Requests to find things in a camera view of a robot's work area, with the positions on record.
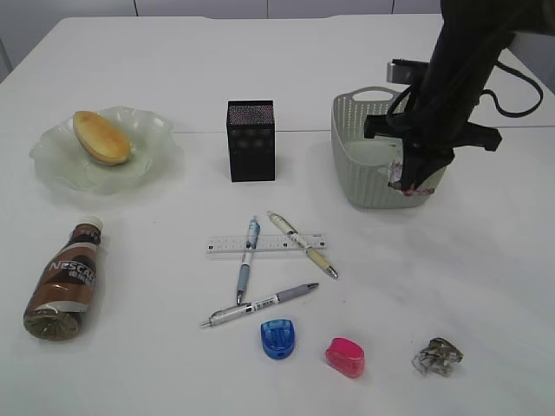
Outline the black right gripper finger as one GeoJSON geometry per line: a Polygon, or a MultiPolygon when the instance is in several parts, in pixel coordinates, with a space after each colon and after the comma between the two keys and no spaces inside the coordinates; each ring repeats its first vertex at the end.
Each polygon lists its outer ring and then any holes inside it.
{"type": "Polygon", "coordinates": [[[431,175],[451,163],[451,152],[410,151],[403,155],[401,189],[415,190],[431,175]]]}

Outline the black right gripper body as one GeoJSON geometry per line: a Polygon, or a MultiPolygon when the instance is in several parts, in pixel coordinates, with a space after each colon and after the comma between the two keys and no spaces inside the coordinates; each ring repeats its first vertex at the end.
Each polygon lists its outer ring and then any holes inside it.
{"type": "Polygon", "coordinates": [[[376,135],[401,139],[404,164],[409,160],[448,156],[454,148],[463,146],[481,147],[488,152],[494,152],[502,141],[497,129],[468,121],[458,127],[444,127],[440,124],[410,127],[402,131],[391,126],[385,115],[368,115],[364,121],[363,132],[366,139],[374,139],[376,135]]]}

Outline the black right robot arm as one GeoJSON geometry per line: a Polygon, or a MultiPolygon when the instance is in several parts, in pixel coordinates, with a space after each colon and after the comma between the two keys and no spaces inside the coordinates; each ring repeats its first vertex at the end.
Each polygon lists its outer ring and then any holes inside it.
{"type": "Polygon", "coordinates": [[[384,115],[367,117],[364,136],[402,141],[402,162],[391,170],[389,187],[417,193],[430,176],[450,165],[463,146],[497,150],[501,136],[492,127],[469,122],[494,68],[538,88],[537,82],[500,62],[516,33],[554,33],[552,1],[443,1],[443,26],[429,62],[395,59],[390,81],[407,84],[384,115]]]}

